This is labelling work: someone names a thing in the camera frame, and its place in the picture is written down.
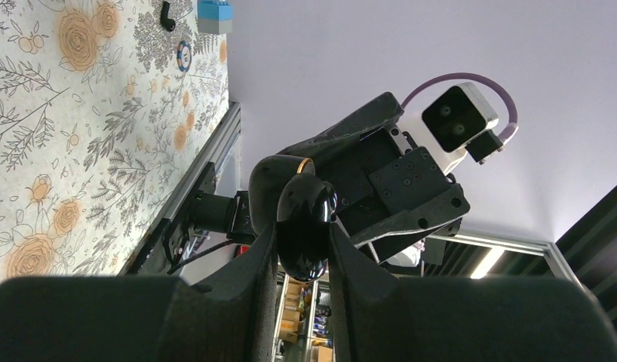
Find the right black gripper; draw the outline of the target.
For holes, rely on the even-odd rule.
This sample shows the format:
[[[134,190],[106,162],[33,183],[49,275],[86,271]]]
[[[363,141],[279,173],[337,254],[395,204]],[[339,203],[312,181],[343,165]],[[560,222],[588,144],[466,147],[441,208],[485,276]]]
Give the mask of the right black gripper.
[[[432,235],[457,235],[471,210],[462,186],[393,125],[403,113],[385,92],[278,153],[318,160],[338,198],[334,220],[379,263]]]

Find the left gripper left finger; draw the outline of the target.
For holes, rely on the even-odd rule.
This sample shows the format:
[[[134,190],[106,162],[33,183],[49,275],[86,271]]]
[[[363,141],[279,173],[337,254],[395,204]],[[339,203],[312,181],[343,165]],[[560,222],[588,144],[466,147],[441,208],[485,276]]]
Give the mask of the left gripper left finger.
[[[26,277],[0,284],[0,361],[265,361],[274,229],[190,285],[178,277]]]

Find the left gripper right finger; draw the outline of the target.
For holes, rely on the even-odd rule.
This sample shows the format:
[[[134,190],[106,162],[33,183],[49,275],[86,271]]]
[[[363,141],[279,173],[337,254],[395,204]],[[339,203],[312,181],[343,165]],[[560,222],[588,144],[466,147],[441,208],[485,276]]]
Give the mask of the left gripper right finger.
[[[617,361],[599,303],[558,278],[397,278],[330,227],[338,361]]]

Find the black oval case lid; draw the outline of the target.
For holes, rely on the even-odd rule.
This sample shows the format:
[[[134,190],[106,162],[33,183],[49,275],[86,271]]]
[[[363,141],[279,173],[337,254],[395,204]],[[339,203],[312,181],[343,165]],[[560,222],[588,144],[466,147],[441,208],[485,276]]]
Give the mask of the black oval case lid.
[[[275,238],[279,260],[295,280],[311,282],[325,273],[337,202],[334,187],[312,174],[298,173],[283,188]]]

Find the black earbud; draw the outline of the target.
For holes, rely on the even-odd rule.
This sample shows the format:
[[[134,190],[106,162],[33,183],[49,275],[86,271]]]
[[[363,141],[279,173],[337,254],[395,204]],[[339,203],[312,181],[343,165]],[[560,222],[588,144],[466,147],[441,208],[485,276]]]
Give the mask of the black earbud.
[[[175,19],[170,17],[170,2],[168,1],[163,1],[161,4],[161,13],[160,13],[159,22],[160,22],[161,27],[167,32],[174,31],[177,25]]]

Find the black earbud charging case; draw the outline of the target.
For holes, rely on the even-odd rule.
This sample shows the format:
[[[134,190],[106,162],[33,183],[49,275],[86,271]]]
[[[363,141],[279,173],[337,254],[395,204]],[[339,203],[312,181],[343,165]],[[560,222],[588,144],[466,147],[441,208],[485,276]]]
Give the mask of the black earbud charging case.
[[[315,175],[312,159],[270,155],[253,169],[248,184],[250,223],[256,236],[275,221],[278,201],[286,184],[298,173]]]

